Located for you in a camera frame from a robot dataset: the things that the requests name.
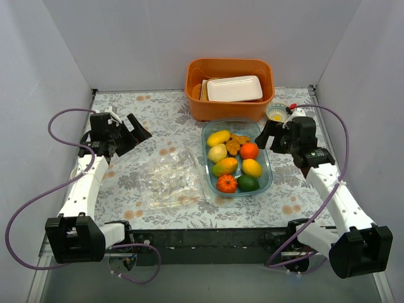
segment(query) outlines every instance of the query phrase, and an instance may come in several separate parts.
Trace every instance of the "orange fruit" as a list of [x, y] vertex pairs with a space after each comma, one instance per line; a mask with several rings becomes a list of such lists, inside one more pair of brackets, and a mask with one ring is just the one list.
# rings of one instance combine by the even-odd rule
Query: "orange fruit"
[[255, 143], [246, 143], [241, 147], [240, 156], [245, 159], [255, 159], [258, 156], [259, 149]]

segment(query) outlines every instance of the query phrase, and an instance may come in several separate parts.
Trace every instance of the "orange plastic bin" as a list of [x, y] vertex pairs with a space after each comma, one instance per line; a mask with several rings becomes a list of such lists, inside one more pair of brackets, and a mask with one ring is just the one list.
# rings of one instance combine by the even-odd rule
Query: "orange plastic bin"
[[[238, 76], [257, 76], [263, 90], [261, 100], [248, 102], [201, 101], [202, 80], [230, 78]], [[258, 122], [266, 107], [275, 96], [271, 66], [256, 59], [201, 58], [190, 63], [187, 70], [185, 94], [189, 108], [197, 121], [211, 121], [230, 117], [246, 117]]]

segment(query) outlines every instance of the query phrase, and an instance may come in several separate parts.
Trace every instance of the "blue transparent container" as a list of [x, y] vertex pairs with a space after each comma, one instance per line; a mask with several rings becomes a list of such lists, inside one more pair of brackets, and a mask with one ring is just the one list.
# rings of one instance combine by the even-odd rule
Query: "blue transparent container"
[[[219, 196], [223, 197], [240, 197], [240, 196], [250, 196], [253, 194], [259, 194], [266, 191], [270, 188], [272, 184], [272, 171], [270, 166], [270, 160], [268, 158], [268, 154], [266, 150], [259, 150], [259, 154], [257, 159], [255, 159], [261, 166], [263, 172], [261, 177], [258, 178], [259, 189], [256, 191], [249, 191], [247, 193], [243, 193], [239, 188], [237, 188], [236, 192], [233, 194], [222, 193], [217, 190], [216, 183], [217, 177], [212, 174], [212, 167], [215, 165], [212, 161], [208, 159], [208, 152], [210, 147], [206, 144], [208, 137], [217, 132], [227, 129], [231, 133], [235, 133], [241, 136], [247, 136], [251, 138], [251, 142], [254, 142], [255, 138], [259, 136], [261, 131], [259, 130], [258, 125], [250, 119], [246, 118], [228, 118], [221, 120], [214, 120], [209, 122], [202, 129], [202, 150], [203, 150], [203, 160], [205, 162], [206, 175], [208, 177], [208, 184], [212, 191]], [[242, 158], [239, 154], [235, 157], [239, 163], [237, 170], [233, 173], [235, 178], [240, 177], [243, 172], [241, 171]]]

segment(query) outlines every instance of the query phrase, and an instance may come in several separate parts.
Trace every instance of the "transparent plastic sheet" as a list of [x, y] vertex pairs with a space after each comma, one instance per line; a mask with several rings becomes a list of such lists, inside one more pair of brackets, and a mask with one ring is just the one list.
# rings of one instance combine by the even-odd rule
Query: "transparent plastic sheet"
[[146, 210], [171, 209], [206, 201], [198, 163], [188, 148], [153, 158], [141, 165], [136, 187]]

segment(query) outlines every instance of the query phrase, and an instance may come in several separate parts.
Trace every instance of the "floral print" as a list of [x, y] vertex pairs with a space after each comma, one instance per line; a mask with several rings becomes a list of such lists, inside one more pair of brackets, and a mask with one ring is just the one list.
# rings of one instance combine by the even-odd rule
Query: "floral print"
[[[277, 88], [273, 102], [309, 104], [307, 89]], [[236, 227], [279, 227], [289, 220], [310, 217], [322, 203], [318, 193], [303, 178], [290, 155], [269, 151], [273, 184], [255, 196], [223, 198], [207, 185], [203, 167], [201, 131], [204, 122], [195, 121], [183, 91], [148, 93], [98, 93], [93, 109], [115, 105], [119, 117], [133, 113], [153, 135], [122, 157], [113, 157], [105, 174], [95, 206], [95, 221], [103, 225], [113, 220], [128, 220], [133, 229], [205, 229]], [[305, 109], [317, 124], [316, 111]], [[262, 129], [266, 118], [258, 122]], [[326, 147], [318, 127], [319, 146]], [[136, 174], [153, 157], [188, 147], [194, 152], [206, 201], [163, 210], [148, 210], [136, 187]], [[320, 225], [334, 225], [330, 214], [322, 212]]]

